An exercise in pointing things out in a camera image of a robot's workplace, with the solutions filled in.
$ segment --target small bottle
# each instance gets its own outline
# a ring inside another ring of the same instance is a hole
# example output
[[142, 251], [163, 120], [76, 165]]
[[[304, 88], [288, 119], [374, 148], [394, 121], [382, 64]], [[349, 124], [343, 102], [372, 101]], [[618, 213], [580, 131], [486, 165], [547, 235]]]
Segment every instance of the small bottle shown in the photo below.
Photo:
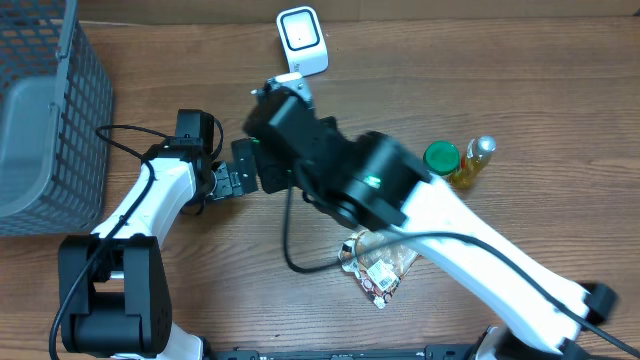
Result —
[[467, 147], [467, 154], [460, 159], [460, 168], [449, 177], [449, 183], [457, 189], [468, 189], [476, 175], [484, 169], [496, 151], [496, 140], [488, 135], [473, 139]]
[[429, 171], [448, 178], [460, 166], [460, 152], [448, 141], [436, 141], [429, 145], [422, 156]]

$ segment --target white sensor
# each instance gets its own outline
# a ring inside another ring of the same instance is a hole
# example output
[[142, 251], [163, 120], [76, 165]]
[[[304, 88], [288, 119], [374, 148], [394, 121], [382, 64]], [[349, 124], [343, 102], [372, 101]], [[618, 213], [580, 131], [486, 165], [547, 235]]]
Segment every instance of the white sensor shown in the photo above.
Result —
[[276, 22], [289, 72], [307, 76], [329, 67], [327, 46], [315, 10], [308, 6], [285, 10], [278, 14]]

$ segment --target green light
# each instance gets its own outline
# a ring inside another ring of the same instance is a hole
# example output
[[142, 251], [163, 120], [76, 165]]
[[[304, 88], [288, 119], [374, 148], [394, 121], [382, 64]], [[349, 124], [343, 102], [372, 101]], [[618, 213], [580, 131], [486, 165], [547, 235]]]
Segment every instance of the green light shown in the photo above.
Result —
[[372, 188], [380, 189], [380, 184], [382, 183], [382, 180], [380, 180], [379, 177], [369, 175], [366, 178], [364, 178], [364, 183], [371, 186]]

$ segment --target wire mesh basket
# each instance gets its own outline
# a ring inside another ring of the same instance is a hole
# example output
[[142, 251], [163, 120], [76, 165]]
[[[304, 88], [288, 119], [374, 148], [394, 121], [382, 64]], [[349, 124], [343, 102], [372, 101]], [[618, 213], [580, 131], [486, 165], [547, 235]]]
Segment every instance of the wire mesh basket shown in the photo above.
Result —
[[113, 87], [77, 0], [0, 0], [0, 236], [86, 231], [102, 216]]

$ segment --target snack wrapper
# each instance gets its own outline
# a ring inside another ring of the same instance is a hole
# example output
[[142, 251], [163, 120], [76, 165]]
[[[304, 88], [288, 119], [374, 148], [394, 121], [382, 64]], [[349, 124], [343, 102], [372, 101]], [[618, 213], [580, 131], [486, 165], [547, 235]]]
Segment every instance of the snack wrapper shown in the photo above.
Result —
[[[382, 234], [362, 230], [352, 234], [342, 244], [338, 258], [344, 261], [385, 241]], [[402, 244], [397, 244], [383, 247], [359, 259], [354, 258], [344, 262], [342, 268], [346, 272], [353, 273], [369, 299], [379, 309], [384, 309], [417, 258], [418, 253]]]

